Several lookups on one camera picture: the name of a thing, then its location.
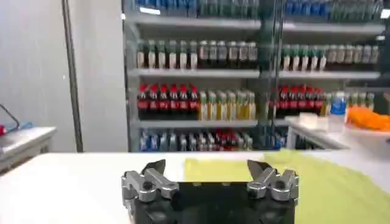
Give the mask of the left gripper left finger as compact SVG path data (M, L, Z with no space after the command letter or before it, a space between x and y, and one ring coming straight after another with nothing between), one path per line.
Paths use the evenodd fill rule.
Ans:
M152 203L160 196L167 200L174 210L179 210L179 183L164 176L166 160L161 159L147 163L138 173L135 170L126 171L121 176L122 204L131 210L135 201Z

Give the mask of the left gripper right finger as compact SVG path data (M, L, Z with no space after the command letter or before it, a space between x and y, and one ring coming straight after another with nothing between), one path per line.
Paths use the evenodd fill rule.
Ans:
M270 194L275 201L298 202L299 176L295 171L280 173L268 163L253 160L247 160L247 166L252 176L246 187L250 197L259 199Z

